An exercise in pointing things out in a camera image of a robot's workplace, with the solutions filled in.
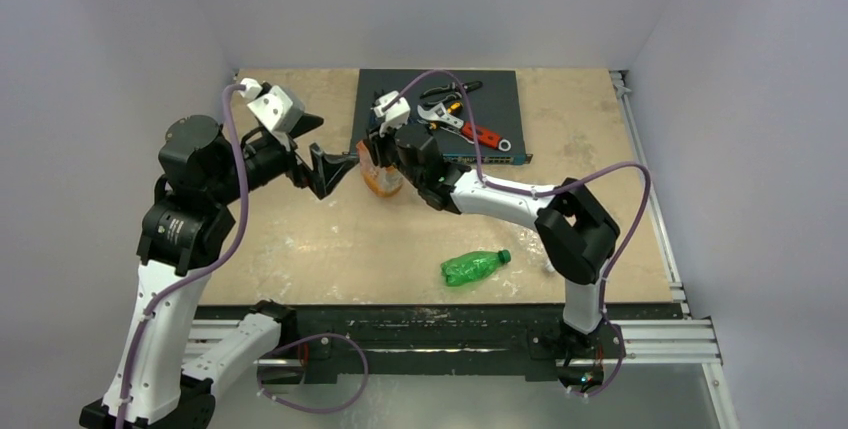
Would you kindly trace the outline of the orange label plastic bottle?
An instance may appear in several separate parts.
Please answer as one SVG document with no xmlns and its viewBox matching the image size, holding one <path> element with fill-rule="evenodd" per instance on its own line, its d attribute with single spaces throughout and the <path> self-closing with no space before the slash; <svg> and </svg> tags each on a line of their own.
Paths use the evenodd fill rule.
<svg viewBox="0 0 848 429">
<path fill-rule="evenodd" d="M 359 168 L 366 186 L 378 197 L 389 198 L 403 186 L 403 176 L 393 167 L 377 166 L 363 141 L 356 144 Z"/>
</svg>

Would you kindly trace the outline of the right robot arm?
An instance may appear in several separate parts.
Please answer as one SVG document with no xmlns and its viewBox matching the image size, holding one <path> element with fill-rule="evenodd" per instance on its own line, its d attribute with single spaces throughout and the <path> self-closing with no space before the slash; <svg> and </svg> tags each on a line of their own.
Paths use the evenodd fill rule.
<svg viewBox="0 0 848 429">
<path fill-rule="evenodd" d="M 621 230 L 587 187 L 567 178 L 568 188 L 560 192 L 554 186 L 479 174 L 446 160 L 435 136 L 422 124 L 386 131 L 374 127 L 363 144 L 377 166 L 399 171 L 433 209 L 488 216 L 534 231 L 565 281 L 564 348 L 584 356 L 599 345 L 602 278 L 614 259 Z"/>
</svg>

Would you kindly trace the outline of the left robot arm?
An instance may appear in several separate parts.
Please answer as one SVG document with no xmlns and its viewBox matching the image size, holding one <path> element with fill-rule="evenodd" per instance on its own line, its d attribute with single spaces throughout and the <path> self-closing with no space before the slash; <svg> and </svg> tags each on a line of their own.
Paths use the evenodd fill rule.
<svg viewBox="0 0 848 429">
<path fill-rule="evenodd" d="M 323 198 L 355 166 L 352 156 L 329 155 L 317 145 L 310 148 L 310 163 L 298 155 L 296 139 L 322 122 L 304 114 L 288 130 L 258 126 L 237 141 L 205 115 L 168 128 L 158 156 L 163 173 L 142 220 L 127 343 L 106 394 L 81 410 L 82 427 L 205 428 L 223 395 L 258 357 L 284 358 L 295 351 L 295 312 L 262 301 L 233 334 L 192 361 L 184 358 L 209 281 L 207 267 L 220 262 L 228 235 L 246 228 L 230 205 L 282 175 Z"/>
</svg>

